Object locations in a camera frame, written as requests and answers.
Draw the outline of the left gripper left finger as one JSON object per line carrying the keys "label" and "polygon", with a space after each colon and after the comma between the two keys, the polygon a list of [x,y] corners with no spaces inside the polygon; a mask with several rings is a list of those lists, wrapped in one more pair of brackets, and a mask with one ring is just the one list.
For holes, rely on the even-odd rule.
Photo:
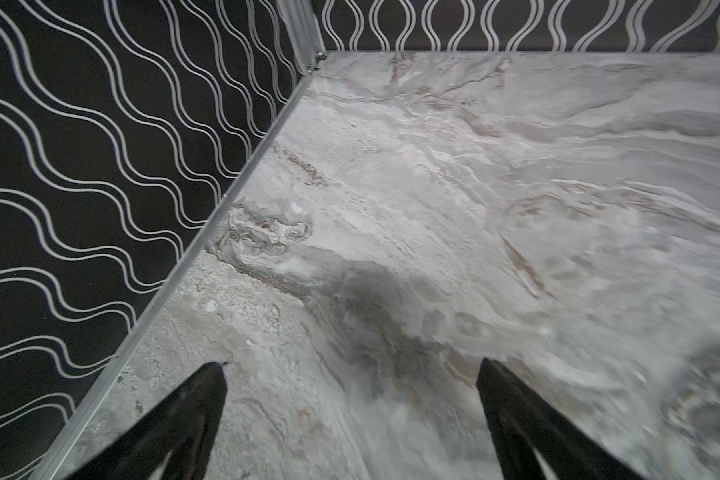
{"label": "left gripper left finger", "polygon": [[227,395],[223,365],[208,362],[71,479],[203,479]]}

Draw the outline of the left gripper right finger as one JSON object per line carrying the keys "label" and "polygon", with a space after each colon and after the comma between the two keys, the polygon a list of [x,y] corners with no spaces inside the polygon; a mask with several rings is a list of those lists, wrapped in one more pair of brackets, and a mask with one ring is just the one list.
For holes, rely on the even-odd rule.
{"label": "left gripper right finger", "polygon": [[540,459],[558,479],[642,478],[501,362],[482,360],[476,388],[504,478],[544,479]]}

